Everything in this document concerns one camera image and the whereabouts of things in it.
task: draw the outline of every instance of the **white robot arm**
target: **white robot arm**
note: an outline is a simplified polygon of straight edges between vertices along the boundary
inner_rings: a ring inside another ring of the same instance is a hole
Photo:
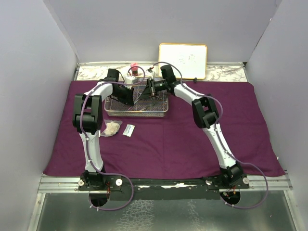
[[[107,83],[107,84],[101,85],[97,90],[94,90],[91,95],[92,96],[93,95],[101,96],[102,97],[101,101],[103,102],[108,96],[110,96],[112,94],[112,90],[113,90],[112,84]],[[92,90],[86,92],[85,95],[88,95],[90,92],[92,92]],[[81,137],[82,143],[83,143],[83,149],[84,149],[85,156],[86,156],[85,169],[89,172],[96,172],[96,170],[93,168],[93,166],[89,162],[89,158],[88,158],[88,155],[87,155],[87,148],[86,148],[86,142],[87,141],[88,141],[89,155],[90,155],[95,167],[100,171],[103,168],[103,160],[102,160],[102,157],[101,157],[100,143],[99,143],[99,140],[98,140],[99,131],[100,131],[100,129],[97,130],[94,134],[92,134],[91,132],[86,132],[86,134],[84,134],[83,132],[80,133],[80,137]]]
[[[187,103],[189,103],[190,105],[192,104],[192,102],[194,100],[199,100],[202,97],[200,96],[196,96],[196,95],[200,95],[200,93],[196,92],[195,90],[189,88],[186,84],[178,84],[175,88],[174,88],[174,94],[175,96],[183,99],[184,101],[186,101]],[[227,142],[222,134],[222,131],[220,129],[220,124],[217,123],[216,124],[216,128],[214,125],[211,125],[210,128],[202,128],[203,132],[207,135],[207,137],[209,138],[209,140],[211,141],[211,144],[215,150],[215,153],[217,155],[218,161],[219,161],[219,165],[221,168],[226,169],[227,167],[231,167],[233,165],[235,165],[235,160],[232,159],[229,155],[227,155],[216,135],[216,131],[215,129],[217,129],[217,132],[219,132],[220,134],[220,139],[224,144],[224,147],[229,151],[230,154],[232,154],[230,148],[227,145]]]

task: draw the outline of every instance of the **table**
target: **table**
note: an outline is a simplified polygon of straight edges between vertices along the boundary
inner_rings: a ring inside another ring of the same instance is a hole
[[[115,68],[125,74],[130,63],[132,62],[79,64],[74,80],[104,78],[108,68]],[[146,69],[153,62],[138,63]],[[203,81],[247,82],[245,67],[242,63],[209,63]],[[250,189],[241,190],[242,206],[258,202],[265,190],[262,177],[248,178]],[[268,178],[269,197],[264,204],[252,210],[236,210],[225,206],[220,200],[182,199],[136,200],[119,211],[96,212],[89,209],[87,192],[77,190],[78,180],[79,178],[74,177],[42,176],[29,231],[304,230],[287,173],[278,178]],[[112,203],[112,206],[117,206],[122,202]]]

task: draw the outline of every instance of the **whiteboard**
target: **whiteboard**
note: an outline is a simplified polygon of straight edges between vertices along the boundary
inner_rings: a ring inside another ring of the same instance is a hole
[[[168,62],[179,69],[186,79],[205,79],[206,45],[169,44],[159,45],[159,61]],[[176,78],[180,78],[177,70],[173,69]]]

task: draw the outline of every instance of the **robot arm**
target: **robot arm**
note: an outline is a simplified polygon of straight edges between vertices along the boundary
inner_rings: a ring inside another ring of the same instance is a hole
[[[193,89],[188,87],[186,84],[183,84],[183,85],[178,84],[174,88],[174,94],[175,94],[175,96],[183,99],[184,101],[186,101],[190,105],[193,105],[193,107],[194,107],[193,112],[194,112],[194,118],[195,118],[197,116],[196,115],[197,114],[196,108],[198,107],[200,102],[204,99],[203,99],[203,97],[197,96],[197,95],[201,95],[200,93],[194,91]],[[221,145],[221,143],[220,143],[220,141],[219,141],[219,139],[216,135],[215,129],[217,129],[217,132],[219,132],[220,139],[223,142],[224,147],[229,151],[230,154],[232,154],[231,150],[229,149],[229,147],[227,145],[225,138],[223,137],[219,123],[217,123],[216,128],[214,128],[213,124],[210,125],[209,128],[206,128],[206,127],[202,128],[203,132],[207,135],[207,137],[211,141],[211,144],[212,144],[212,146],[215,150],[215,153],[217,155],[220,168],[227,169],[227,167],[231,167],[231,166],[235,165],[236,163],[235,163],[234,159],[232,159],[229,155],[227,155],[225,153],[224,148],[222,147],[222,145]]]
[[[107,77],[102,81],[118,82],[119,73],[118,70],[108,69]],[[82,139],[86,158],[85,170],[88,172],[96,172],[96,169],[99,171],[103,169],[103,160],[98,140],[99,131],[103,124],[102,102],[108,96],[112,95],[121,103],[134,105],[132,98],[134,89],[121,87],[116,83],[102,84],[102,81],[99,81],[90,91],[75,95],[74,101],[73,125],[77,128]],[[83,114],[82,126],[85,131],[85,133],[83,133],[80,128],[81,108],[86,96],[89,94],[90,96],[87,100],[85,109],[90,109],[91,112],[84,112]]]

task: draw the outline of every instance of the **wooden whiteboard frame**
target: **wooden whiteboard frame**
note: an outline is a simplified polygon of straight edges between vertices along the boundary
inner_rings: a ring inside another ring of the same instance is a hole
[[[204,45],[204,44],[189,44],[189,43],[183,43],[183,44],[177,44],[177,43],[161,43],[159,44],[159,48],[158,48],[158,60],[159,61],[165,61],[161,58],[161,52],[160,52],[160,46],[161,45],[183,45],[183,46],[202,46],[202,47],[205,47],[205,72],[204,72],[204,76],[200,76],[200,77],[196,77],[198,80],[203,80],[206,78],[206,68],[207,68],[207,65],[206,65],[206,62],[207,62],[207,46]],[[187,76],[183,76],[184,79],[194,79],[194,77],[187,77]]]

